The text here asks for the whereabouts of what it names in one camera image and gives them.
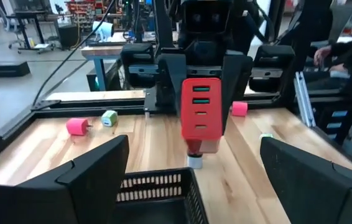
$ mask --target gray floor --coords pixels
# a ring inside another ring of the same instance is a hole
[[[288,21],[288,19],[285,20],[281,30],[286,29]],[[42,30],[45,38],[54,34],[54,28],[48,24],[42,25]],[[35,42],[37,42],[38,38],[34,27],[27,26],[27,35],[33,37]],[[7,47],[8,43],[15,40],[15,38],[14,34],[5,32],[2,24],[0,24],[0,63],[26,61],[28,62],[31,74],[20,78],[0,78],[0,128],[32,103],[44,80],[70,53],[69,51],[62,52],[61,50],[54,50],[53,52],[48,51],[40,55],[34,51],[23,51],[21,54],[18,54],[17,45],[13,49],[8,49]],[[257,47],[253,47],[250,55],[254,56],[256,50]],[[47,83],[43,94],[47,93],[54,85],[71,73],[73,75],[54,89],[53,92],[89,91],[86,74],[93,69],[93,62],[87,62],[75,71],[84,62],[85,59],[77,51],[71,57],[70,61]]]

